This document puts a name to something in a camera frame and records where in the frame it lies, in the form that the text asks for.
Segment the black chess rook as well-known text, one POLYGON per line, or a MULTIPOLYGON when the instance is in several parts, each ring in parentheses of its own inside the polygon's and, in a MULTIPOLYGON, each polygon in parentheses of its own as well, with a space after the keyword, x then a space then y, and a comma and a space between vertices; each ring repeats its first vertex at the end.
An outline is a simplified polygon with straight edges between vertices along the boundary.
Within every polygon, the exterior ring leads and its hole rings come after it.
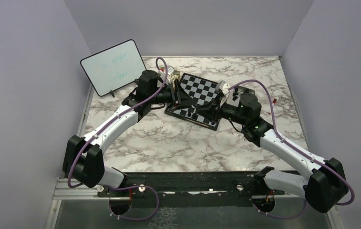
POLYGON ((192 119, 197 119, 198 118, 198 115, 196 114, 196 113, 193 113, 193 115, 192 115, 192 119))

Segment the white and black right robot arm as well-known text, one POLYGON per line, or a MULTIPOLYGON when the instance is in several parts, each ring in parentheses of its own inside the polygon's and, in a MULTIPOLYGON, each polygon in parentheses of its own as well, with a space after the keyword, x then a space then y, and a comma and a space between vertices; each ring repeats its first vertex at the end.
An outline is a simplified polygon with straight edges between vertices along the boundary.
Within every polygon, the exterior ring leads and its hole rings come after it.
POLYGON ((274 125, 261 118, 261 104, 252 93, 243 93, 221 103, 218 96, 196 106, 199 115, 216 122, 221 118, 242 125, 245 139, 292 166, 298 174, 265 167, 254 175, 253 188, 259 194, 280 190, 299 196, 315 210, 328 212, 348 192, 344 169, 335 158, 325 160, 300 146, 289 143, 274 125))

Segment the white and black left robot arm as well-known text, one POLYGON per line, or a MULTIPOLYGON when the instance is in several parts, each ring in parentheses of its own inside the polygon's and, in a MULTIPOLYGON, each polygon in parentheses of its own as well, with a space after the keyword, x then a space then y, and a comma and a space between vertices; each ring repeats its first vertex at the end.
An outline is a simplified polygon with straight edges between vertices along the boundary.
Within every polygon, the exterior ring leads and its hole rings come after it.
POLYGON ((184 91, 178 80, 166 84, 167 79, 167 74, 162 78, 155 71, 143 71, 135 80, 135 89, 111 117, 88 134, 73 135, 68 140, 62 165, 68 178, 68 187, 77 187, 71 183, 75 179, 79 186, 109 186, 117 196, 127 192, 126 175, 116 168, 104 165, 103 155, 106 150, 121 134, 145 117, 152 105, 168 104, 175 109, 184 109, 197 103, 184 91))

